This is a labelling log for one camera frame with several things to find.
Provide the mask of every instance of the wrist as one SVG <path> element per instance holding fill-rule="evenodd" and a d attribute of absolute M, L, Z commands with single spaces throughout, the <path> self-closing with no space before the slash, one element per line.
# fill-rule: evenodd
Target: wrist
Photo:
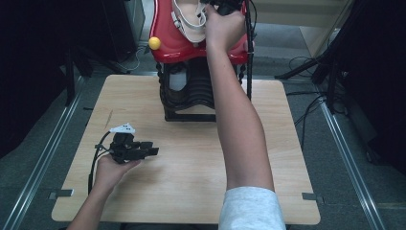
<path fill-rule="evenodd" d="M 98 186 L 97 184 L 95 184 L 92 188 L 92 191 L 90 192 L 90 195 L 94 195 L 94 196 L 99 196 L 99 197 L 107 197 L 110 196 L 111 193 L 113 193 L 114 188 L 110 189 L 110 188 L 106 188 L 103 186 Z"/>

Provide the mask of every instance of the yellow ball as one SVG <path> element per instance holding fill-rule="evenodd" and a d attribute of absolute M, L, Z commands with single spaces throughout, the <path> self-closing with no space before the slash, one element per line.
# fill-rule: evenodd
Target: yellow ball
<path fill-rule="evenodd" d="M 148 45 L 151 50 L 158 50 L 161 46 L 161 40 L 158 37 L 153 36 L 149 39 Z"/>

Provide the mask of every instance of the metal bracket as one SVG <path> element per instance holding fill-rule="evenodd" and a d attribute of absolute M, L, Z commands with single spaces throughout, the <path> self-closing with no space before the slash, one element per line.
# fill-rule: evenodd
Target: metal bracket
<path fill-rule="evenodd" d="M 319 204 L 325 203 L 325 199 L 321 195 L 302 193 L 302 198 L 305 200 L 316 200 Z"/>
<path fill-rule="evenodd" d="M 62 197 L 62 196 L 72 196 L 74 194 L 74 190 L 57 190 L 57 191 L 53 191 L 50 192 L 48 194 L 48 199 L 57 199 L 58 197 Z"/>

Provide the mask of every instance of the white shirt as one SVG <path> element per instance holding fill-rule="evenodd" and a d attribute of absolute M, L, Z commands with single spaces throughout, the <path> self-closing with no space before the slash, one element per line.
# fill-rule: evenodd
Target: white shirt
<path fill-rule="evenodd" d="M 285 229 L 276 194 L 257 187 L 238 187 L 227 191 L 218 229 Z"/>

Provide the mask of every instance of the wooden tabletop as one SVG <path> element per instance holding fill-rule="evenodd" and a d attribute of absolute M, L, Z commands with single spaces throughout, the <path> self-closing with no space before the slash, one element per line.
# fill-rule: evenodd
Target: wooden tabletop
<path fill-rule="evenodd" d="M 302 197 L 302 193 L 312 194 L 313 190 L 282 84 L 253 80 L 252 95 L 265 130 L 286 224 L 317 224 L 320 214 L 316 201 Z M 189 112 L 213 112 L 202 107 Z M 136 129 L 135 141 L 152 141 L 160 150 L 124 176 L 107 200 L 101 220 L 218 223 L 226 174 L 216 123 L 166 122 L 157 77 L 114 75 L 101 90 L 63 184 L 62 189 L 75 192 L 57 199 L 53 219 L 74 218 L 87 197 L 94 146 L 111 127 L 126 123 Z M 105 139 L 106 147 L 113 136 L 111 133 Z"/>

